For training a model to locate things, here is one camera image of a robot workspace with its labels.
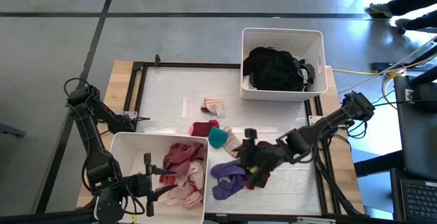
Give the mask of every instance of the cable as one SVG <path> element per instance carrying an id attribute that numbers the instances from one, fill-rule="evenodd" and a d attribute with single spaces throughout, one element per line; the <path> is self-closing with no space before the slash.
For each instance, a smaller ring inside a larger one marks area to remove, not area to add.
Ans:
<path id="1" fill-rule="evenodd" d="M 364 124 L 364 130 L 356 135 L 351 135 L 351 132 L 354 132 L 357 128 L 361 127 L 361 125 Z M 346 130 L 346 133 L 348 134 L 349 137 L 354 138 L 354 139 L 362 139 L 366 136 L 367 134 L 367 122 L 362 121 L 358 126 L 356 126 L 355 128 L 353 128 L 351 131 L 349 131 L 348 129 Z"/>
<path id="2" fill-rule="evenodd" d="M 425 63 L 425 64 L 423 64 L 422 66 L 417 66 L 418 68 L 422 68 L 422 67 L 425 67 L 425 66 L 427 66 L 428 64 L 431 64 L 431 65 L 433 65 L 433 66 L 435 66 L 436 64 L 435 63 L 433 63 L 433 62 L 427 62 L 427 63 Z"/>
<path id="3" fill-rule="evenodd" d="M 135 196 L 132 194 L 132 192 L 130 191 L 128 185 L 126 185 L 126 190 L 128 191 L 130 198 L 131 198 L 132 201 L 134 202 L 134 212 L 130 212 L 130 211 L 127 211 L 127 210 L 125 210 L 124 212 L 125 212 L 126 214 L 132 214 L 132 215 L 134 215 L 134 214 L 144 214 L 144 213 L 145 213 L 144 205 L 143 205 L 143 204 L 138 200 L 137 197 L 135 197 Z M 141 208 L 141 212 L 137 212 L 137 204 L 139 204 L 139 207 Z"/>
<path id="4" fill-rule="evenodd" d="M 104 134 L 107 133 L 107 132 L 109 132 L 109 129 L 106 130 L 106 131 L 104 131 L 104 132 L 101 132 L 99 135 L 102 136 L 102 135 L 104 135 Z"/>
<path id="5" fill-rule="evenodd" d="M 378 73 L 373 73 L 373 72 L 361 72 L 361 71 L 342 70 L 342 69 L 335 69 L 335 68 L 333 68 L 333 71 L 346 72 L 346 73 L 352 73 L 352 74 L 370 74 L 370 75 L 378 74 Z"/>
<path id="6" fill-rule="evenodd" d="M 133 120 L 136 121 L 136 122 L 141 122 L 141 121 L 150 120 L 150 118 L 147 118 L 147 117 L 136 117 Z"/>
<path id="7" fill-rule="evenodd" d="M 405 101 L 387 102 L 384 104 L 375 104 L 374 107 L 378 107 L 386 104 L 403 104 L 403 103 L 411 103 L 411 102 L 437 102 L 437 100 L 405 100 Z"/>
<path id="8" fill-rule="evenodd" d="M 403 68 L 397 68 L 397 69 L 394 69 L 394 70 L 391 70 L 391 71 L 405 70 L 407 68 L 415 67 L 415 66 L 417 66 L 419 64 L 422 64 L 423 62 L 429 61 L 430 58 L 431 57 L 429 57 L 429 58 L 427 58 L 425 60 L 422 60 L 422 61 L 418 61 L 417 63 L 404 66 Z M 434 64 L 434 63 L 428 62 L 428 63 L 426 63 L 426 64 L 424 64 L 422 66 L 417 66 L 417 67 L 423 67 L 423 66 L 426 66 L 427 64 Z M 369 75 L 379 75 L 380 74 L 380 73 L 376 73 L 376 72 L 361 72 L 361 71 L 353 71 L 353 70 L 342 70 L 342 69 L 336 69 L 336 68 L 332 68 L 332 70 L 333 71 L 338 71 L 338 72 L 352 73 L 352 74 L 369 74 Z"/>
<path id="9" fill-rule="evenodd" d="M 356 84 L 356 85 L 353 85 L 353 86 L 351 86 L 351 87 L 349 87 L 349 88 L 347 88 L 347 89 L 345 89 L 345 90 L 339 92 L 338 94 L 345 93 L 345 92 L 347 92 L 347 91 L 349 91 L 349 90 L 351 90 L 351 89 L 353 89 L 353 88 L 355 88 L 355 87 L 358 87 L 359 85 L 361 85 L 361 84 L 363 84 L 363 83 L 366 83 L 366 82 L 372 80 L 373 78 L 375 78 L 375 77 L 377 77 L 377 76 L 380 76 L 380 75 L 384 74 L 385 72 L 388 72 L 389 70 L 392 70 L 393 68 L 395 68 L 395 66 L 397 66 L 397 65 L 400 64 L 401 62 L 405 61 L 407 58 L 413 56 L 415 53 L 417 53 L 417 52 L 418 52 L 419 50 L 421 50 L 422 48 L 425 48 L 425 46 L 427 46 L 430 42 L 433 42 L 435 39 L 437 39 L 437 36 L 435 36 L 434 38 L 432 38 L 431 40 L 429 40 L 428 42 L 426 42 L 423 46 L 419 47 L 418 49 L 416 49 L 415 51 L 413 51 L 411 54 L 409 54 L 408 56 L 406 56 L 405 58 L 403 58 L 402 60 L 400 60 L 400 61 L 397 62 L 396 64 L 393 64 L 392 66 L 390 66 L 390 67 L 388 67 L 387 69 L 385 69 L 385 70 L 379 72 L 378 74 L 375 74 L 375 75 L 373 75 L 372 77 L 370 77 L 370 78 L 368 78 L 368 79 L 366 79 L 366 80 L 364 80 L 364 81 L 361 81 L 360 83 L 358 83 L 358 84 Z M 420 62 L 418 62 L 418 63 L 415 63 L 415 64 L 410 64 L 409 66 L 406 66 L 406 68 L 413 67 L 413 66 L 416 66 L 416 65 L 419 65 L 419 64 L 422 64 L 422 61 L 420 61 Z"/>
<path id="10" fill-rule="evenodd" d="M 68 79 L 68 80 L 64 83 L 64 92 L 66 93 L 66 96 L 67 96 L 67 97 L 70 97 L 70 94 L 69 94 L 68 91 L 67 91 L 67 84 L 68 84 L 70 81 L 74 81 L 74 80 L 82 81 L 82 82 L 86 83 L 88 86 L 90 86 L 90 84 L 89 84 L 86 80 L 81 79 L 81 78 L 71 78 L 71 79 Z"/>
<path id="11" fill-rule="evenodd" d="M 349 145 L 350 152 L 352 152 L 352 145 L 350 144 L 348 139 L 346 139 L 345 137 L 343 137 L 342 135 L 339 135 L 339 134 L 335 134 L 335 136 L 339 137 L 340 139 L 343 139 L 343 141 L 345 141 Z"/>
<path id="12" fill-rule="evenodd" d="M 387 96 L 390 95 L 391 93 L 393 93 L 394 91 L 395 91 L 395 90 L 391 90 L 391 91 L 389 91 L 388 94 L 387 94 Z M 384 98 L 384 96 L 381 96 L 377 101 L 372 102 L 372 104 L 375 104 L 375 103 L 379 102 L 379 100 L 381 100 L 381 99 L 383 99 L 383 98 Z"/>
<path id="13" fill-rule="evenodd" d="M 385 85 L 383 86 L 383 88 L 382 88 L 383 97 L 384 97 L 384 99 L 387 102 L 390 102 L 389 99 L 387 98 L 388 94 L 386 94 L 387 93 L 387 87 L 389 86 L 390 82 L 392 82 L 392 81 L 393 81 L 393 79 L 390 79 L 389 81 L 387 81 L 385 83 Z M 390 104 L 390 106 L 392 106 L 395 110 L 397 110 L 397 108 L 393 104 Z"/>

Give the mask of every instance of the striped sock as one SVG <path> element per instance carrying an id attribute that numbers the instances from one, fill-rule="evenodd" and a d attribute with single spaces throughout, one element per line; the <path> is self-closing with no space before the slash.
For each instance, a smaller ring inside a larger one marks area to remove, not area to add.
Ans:
<path id="1" fill-rule="evenodd" d="M 239 148 L 242 143 L 239 139 L 237 139 L 237 137 L 235 137 L 230 126 L 225 126 L 223 130 L 227 132 L 227 140 L 224 148 L 229 155 L 235 158 L 237 157 L 238 152 L 233 152 L 233 150 Z"/>

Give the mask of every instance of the shoe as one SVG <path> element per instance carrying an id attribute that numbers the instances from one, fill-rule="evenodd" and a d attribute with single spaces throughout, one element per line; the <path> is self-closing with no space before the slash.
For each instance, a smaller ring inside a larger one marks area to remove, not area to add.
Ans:
<path id="1" fill-rule="evenodd" d="M 395 21 L 395 24 L 397 27 L 401 28 L 401 29 L 405 29 L 407 27 L 407 24 L 411 22 L 410 19 L 397 19 Z"/>
<path id="2" fill-rule="evenodd" d="M 387 4 L 370 3 L 369 7 L 370 10 L 373 10 L 377 13 L 383 13 L 388 18 L 393 17 L 393 14 L 390 12 L 389 6 Z"/>

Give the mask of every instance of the black garment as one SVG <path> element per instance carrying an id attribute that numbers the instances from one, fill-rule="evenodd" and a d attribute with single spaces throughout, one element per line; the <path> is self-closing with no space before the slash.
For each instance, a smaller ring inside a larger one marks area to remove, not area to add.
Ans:
<path id="1" fill-rule="evenodd" d="M 301 92 L 305 87 L 304 74 L 309 76 L 308 82 L 312 84 L 313 67 L 301 67 L 299 61 L 286 51 L 257 47 L 243 62 L 243 75 L 249 75 L 251 85 L 259 90 Z"/>
<path id="2" fill-rule="evenodd" d="M 402 16 L 417 9 L 425 8 L 437 3 L 437 0 L 393 0 L 388 3 L 390 12 L 394 16 Z M 426 27 L 437 27 L 437 11 L 410 21 L 406 29 L 416 30 Z"/>

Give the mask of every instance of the white plastic bin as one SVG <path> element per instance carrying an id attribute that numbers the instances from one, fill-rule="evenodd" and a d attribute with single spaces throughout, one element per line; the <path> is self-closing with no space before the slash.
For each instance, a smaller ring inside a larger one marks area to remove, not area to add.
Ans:
<path id="1" fill-rule="evenodd" d="M 152 154 L 152 164 L 163 168 L 164 156 L 174 143 L 197 142 L 204 144 L 206 158 L 203 168 L 208 170 L 208 140 L 201 137 L 179 136 L 179 135 L 151 135 L 139 132 L 118 132 L 115 134 L 111 153 L 118 160 L 123 176 L 130 176 L 138 172 L 145 173 L 143 155 L 146 152 Z M 165 202 L 154 202 L 154 216 L 147 217 L 145 214 L 137 215 L 136 223 L 147 224 L 201 224 L 205 213 L 206 197 L 206 174 L 204 176 L 204 188 L 200 189 L 203 193 L 202 207 L 186 209 L 184 206 L 168 206 Z M 153 189 L 162 187 L 159 183 L 159 176 L 152 176 Z M 147 197 L 139 198 L 139 201 L 146 206 Z M 127 210 L 133 212 L 132 201 L 129 201 Z M 120 223 L 132 223 L 131 216 L 125 214 Z"/>
<path id="2" fill-rule="evenodd" d="M 305 59 L 306 64 L 311 64 L 315 70 L 311 89 L 308 92 L 264 91 L 251 89 L 248 82 L 243 83 L 243 61 L 254 48 L 260 46 L 272 46 L 275 50 L 287 51 L 298 60 Z M 302 102 L 323 94 L 328 89 L 323 35 L 313 30 L 246 28 L 242 33 L 240 75 L 240 95 L 243 99 Z"/>

